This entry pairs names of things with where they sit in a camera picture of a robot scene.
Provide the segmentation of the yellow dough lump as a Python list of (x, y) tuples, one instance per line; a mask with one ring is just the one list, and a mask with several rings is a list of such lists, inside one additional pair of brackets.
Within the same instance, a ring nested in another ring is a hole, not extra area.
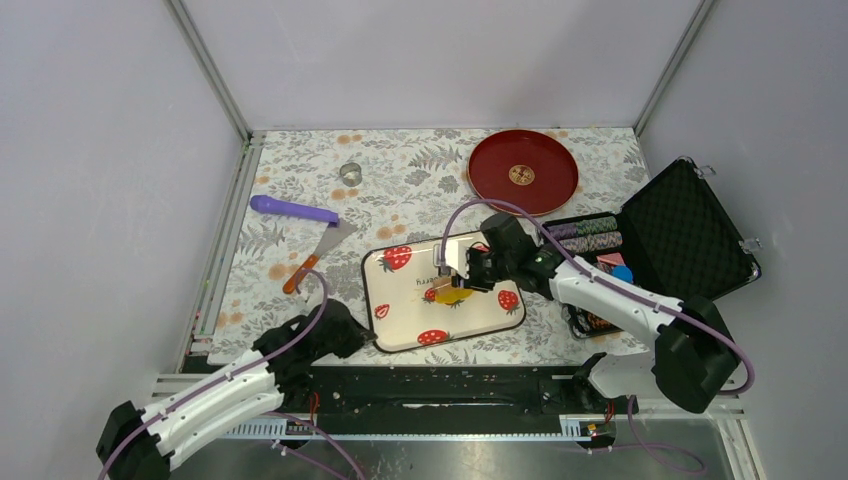
[(463, 303), (473, 293), (474, 291), (470, 289), (443, 286), (434, 289), (434, 302), (454, 308)]

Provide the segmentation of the strawberry print tray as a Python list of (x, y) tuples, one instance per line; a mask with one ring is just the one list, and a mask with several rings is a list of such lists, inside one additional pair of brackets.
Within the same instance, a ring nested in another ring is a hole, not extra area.
[(455, 288), (433, 264), (437, 239), (376, 249), (362, 260), (376, 348), (400, 353), (519, 326), (526, 308), (515, 283), (492, 291)]

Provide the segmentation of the metal ring cutter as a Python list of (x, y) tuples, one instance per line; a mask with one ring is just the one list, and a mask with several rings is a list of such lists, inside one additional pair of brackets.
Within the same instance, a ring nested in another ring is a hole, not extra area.
[(355, 162), (349, 162), (339, 168), (339, 176), (347, 187), (356, 187), (362, 182), (361, 166)]

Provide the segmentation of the wooden dough roller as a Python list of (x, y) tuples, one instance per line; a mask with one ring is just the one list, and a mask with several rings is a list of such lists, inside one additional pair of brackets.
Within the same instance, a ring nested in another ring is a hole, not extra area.
[(474, 245), (472, 237), (457, 237), (443, 240), (433, 249), (437, 276), (433, 280), (436, 289), (462, 289), (469, 279), (468, 251)]

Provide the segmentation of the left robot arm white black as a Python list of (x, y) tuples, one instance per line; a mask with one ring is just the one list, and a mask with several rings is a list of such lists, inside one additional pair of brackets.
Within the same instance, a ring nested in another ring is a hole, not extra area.
[(328, 299), (264, 332), (218, 371), (162, 400), (126, 401), (109, 414), (95, 452), (101, 479), (167, 479), (202, 447), (254, 417), (309, 401), (304, 378), (327, 356), (347, 358), (375, 340), (341, 302)]

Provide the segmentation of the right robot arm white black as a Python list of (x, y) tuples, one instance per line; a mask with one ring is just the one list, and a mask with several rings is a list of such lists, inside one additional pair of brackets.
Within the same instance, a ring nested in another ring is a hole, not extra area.
[(537, 243), (506, 213), (480, 229), (481, 247), (444, 239), (440, 263), (455, 286), (491, 291), (505, 281), (548, 300), (571, 305), (629, 333), (643, 354), (601, 353), (586, 361), (573, 386), (575, 402), (597, 412), (622, 396), (658, 396), (702, 413), (742, 364), (724, 319), (701, 296), (686, 301), (645, 290), (594, 267), (549, 239)]

